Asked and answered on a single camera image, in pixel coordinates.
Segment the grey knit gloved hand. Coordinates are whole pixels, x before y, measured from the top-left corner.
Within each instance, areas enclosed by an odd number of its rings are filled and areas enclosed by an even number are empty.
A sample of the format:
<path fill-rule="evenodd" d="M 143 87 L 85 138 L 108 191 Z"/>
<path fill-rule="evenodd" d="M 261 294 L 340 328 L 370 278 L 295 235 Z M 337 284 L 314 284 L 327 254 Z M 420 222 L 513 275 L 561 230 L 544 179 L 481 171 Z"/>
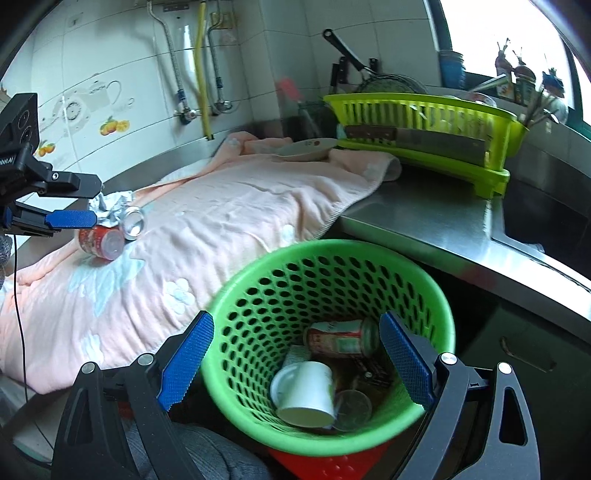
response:
<path fill-rule="evenodd" d="M 6 278 L 6 265 L 8 264 L 13 248 L 12 239 L 6 235 L 0 235 L 0 287 L 3 286 Z"/>

